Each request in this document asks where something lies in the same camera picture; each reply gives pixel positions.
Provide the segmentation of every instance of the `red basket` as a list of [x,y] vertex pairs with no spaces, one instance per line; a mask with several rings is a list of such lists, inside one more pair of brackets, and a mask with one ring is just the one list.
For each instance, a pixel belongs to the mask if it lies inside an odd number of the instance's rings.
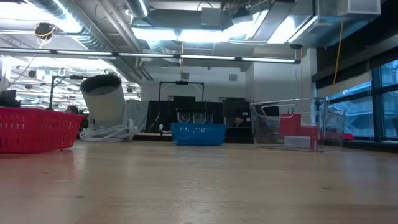
[[83,115],[0,108],[0,153],[35,153],[73,146]]

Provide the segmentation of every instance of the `clear plastic box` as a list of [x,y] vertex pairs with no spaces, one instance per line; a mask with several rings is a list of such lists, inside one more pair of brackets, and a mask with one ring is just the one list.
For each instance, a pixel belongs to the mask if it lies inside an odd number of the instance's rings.
[[324,98],[251,103],[257,147],[323,152],[343,147],[345,110],[329,111]]

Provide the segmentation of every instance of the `blue basket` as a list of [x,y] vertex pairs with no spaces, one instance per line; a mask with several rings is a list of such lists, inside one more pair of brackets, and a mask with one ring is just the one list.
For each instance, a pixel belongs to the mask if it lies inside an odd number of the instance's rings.
[[220,146],[224,143],[226,125],[172,123],[173,142],[186,146]]

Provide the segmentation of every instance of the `wooden table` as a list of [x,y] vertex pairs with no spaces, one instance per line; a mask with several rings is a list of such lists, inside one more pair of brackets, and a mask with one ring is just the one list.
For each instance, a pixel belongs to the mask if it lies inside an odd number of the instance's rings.
[[88,143],[0,154],[1,224],[398,223],[398,157]]

